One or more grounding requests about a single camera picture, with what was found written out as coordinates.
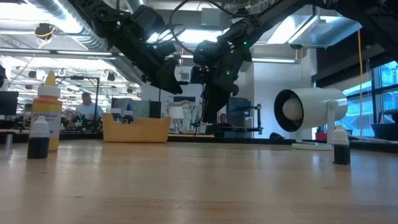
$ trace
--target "yellow bottle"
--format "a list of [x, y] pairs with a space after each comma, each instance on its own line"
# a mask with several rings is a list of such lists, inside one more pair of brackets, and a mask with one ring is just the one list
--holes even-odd
[[44, 115], [50, 131], [49, 152], [56, 152], [60, 139], [62, 102], [58, 100], [61, 96], [61, 89], [55, 85], [53, 71], [49, 71], [44, 85], [39, 86], [37, 95], [39, 97], [33, 101], [30, 126], [40, 115]]

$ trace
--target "dark liquid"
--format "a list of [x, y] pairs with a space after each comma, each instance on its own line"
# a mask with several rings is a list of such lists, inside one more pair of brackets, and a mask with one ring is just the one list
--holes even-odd
[[131, 124], [134, 121], [134, 118], [130, 115], [126, 115], [123, 117], [123, 124]]
[[49, 138], [30, 138], [27, 146], [28, 159], [45, 159], [49, 155]]
[[349, 146], [335, 145], [335, 164], [339, 165], [350, 165], [351, 164], [351, 154], [349, 151]]
[[116, 123], [122, 123], [122, 116], [120, 114], [112, 114], [113, 121]]

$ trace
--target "window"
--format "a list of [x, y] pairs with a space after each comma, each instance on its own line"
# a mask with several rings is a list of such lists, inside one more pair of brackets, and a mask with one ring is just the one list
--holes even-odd
[[[362, 93], [372, 90], [372, 81], [367, 81], [362, 84]], [[344, 95], [351, 96], [361, 92], [361, 85], [356, 85], [343, 91]]]
[[[398, 109], [398, 91], [383, 93], [383, 111]], [[391, 115], [384, 115], [383, 123], [394, 123]]]
[[[352, 130], [353, 135], [359, 136], [361, 134], [361, 108], [359, 97], [347, 99], [348, 110], [346, 116], [336, 121], [336, 124], [341, 124], [347, 130]], [[373, 101], [371, 96], [365, 96], [362, 100], [362, 136], [373, 137], [372, 129], [373, 123]]]
[[398, 84], [398, 63], [396, 61], [381, 65], [379, 67], [379, 72], [381, 76], [381, 86], [386, 87]]

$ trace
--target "yellow tray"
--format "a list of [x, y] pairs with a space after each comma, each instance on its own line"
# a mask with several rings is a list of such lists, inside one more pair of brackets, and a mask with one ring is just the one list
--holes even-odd
[[166, 142], [171, 117], [136, 118], [133, 124], [118, 124], [111, 114], [103, 116], [103, 132], [106, 142]]

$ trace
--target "white lamp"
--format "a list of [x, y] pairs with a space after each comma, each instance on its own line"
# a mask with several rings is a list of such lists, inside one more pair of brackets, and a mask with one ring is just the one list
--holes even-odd
[[[282, 129], [296, 132], [296, 149], [331, 150], [335, 121], [347, 113], [347, 98], [335, 88], [302, 88], [281, 91], [274, 104], [275, 118]], [[302, 142], [301, 130], [328, 124], [327, 144]]]
[[169, 116], [172, 117], [172, 119], [174, 120], [175, 133], [178, 134], [178, 120], [185, 118], [182, 106], [171, 107], [169, 110]]

